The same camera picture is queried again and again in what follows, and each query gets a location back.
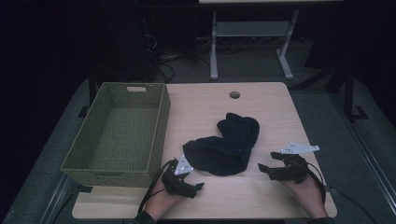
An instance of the hand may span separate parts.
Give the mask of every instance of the hand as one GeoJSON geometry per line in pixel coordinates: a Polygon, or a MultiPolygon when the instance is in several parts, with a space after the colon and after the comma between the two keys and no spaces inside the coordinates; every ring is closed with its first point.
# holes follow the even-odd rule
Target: hand
{"type": "Polygon", "coordinates": [[[173,205],[185,199],[185,197],[180,195],[170,195],[163,185],[162,178],[163,176],[161,175],[151,192],[151,195],[155,195],[148,199],[143,209],[143,211],[151,215],[155,221],[163,217],[173,205]]]}
{"type": "Polygon", "coordinates": [[[307,175],[303,183],[296,184],[292,181],[279,181],[294,194],[297,202],[312,218],[328,217],[324,208],[320,190],[315,180],[307,175]]]}

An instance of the black sleeve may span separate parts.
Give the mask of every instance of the black sleeve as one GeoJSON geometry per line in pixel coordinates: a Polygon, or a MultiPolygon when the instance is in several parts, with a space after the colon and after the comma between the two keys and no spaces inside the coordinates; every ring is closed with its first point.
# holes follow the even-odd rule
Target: black sleeve
{"type": "Polygon", "coordinates": [[[331,217],[321,217],[309,220],[306,224],[335,224],[331,217]]]}
{"type": "Polygon", "coordinates": [[[147,212],[141,212],[137,214],[137,216],[132,219],[130,224],[155,224],[154,219],[147,213],[147,212]]]}

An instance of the person's left hand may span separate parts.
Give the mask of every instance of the person's left hand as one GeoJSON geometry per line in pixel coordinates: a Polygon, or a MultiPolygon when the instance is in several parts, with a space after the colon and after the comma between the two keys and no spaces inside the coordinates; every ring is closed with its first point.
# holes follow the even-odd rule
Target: person's left hand
{"type": "Polygon", "coordinates": [[[143,209],[143,211],[151,215],[155,221],[163,217],[173,205],[185,199],[185,197],[180,195],[169,194],[163,185],[162,178],[163,176],[161,175],[151,192],[151,195],[154,195],[148,199],[143,209]]]}

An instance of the grommet hole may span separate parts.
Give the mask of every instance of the grommet hole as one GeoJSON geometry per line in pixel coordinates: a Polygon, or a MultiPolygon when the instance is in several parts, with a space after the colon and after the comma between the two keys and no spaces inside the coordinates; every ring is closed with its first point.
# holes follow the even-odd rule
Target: grommet hole
{"type": "Polygon", "coordinates": [[[230,97],[233,99],[238,99],[239,97],[241,97],[241,94],[237,91],[232,91],[230,92],[230,97]]]}

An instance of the basket handle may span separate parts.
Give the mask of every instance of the basket handle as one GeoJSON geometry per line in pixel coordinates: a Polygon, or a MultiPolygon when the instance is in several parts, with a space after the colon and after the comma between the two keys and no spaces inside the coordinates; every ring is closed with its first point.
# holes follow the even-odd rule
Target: basket handle
{"type": "Polygon", "coordinates": [[[96,178],[98,179],[123,179],[123,173],[116,173],[116,174],[97,174],[96,178]]]}

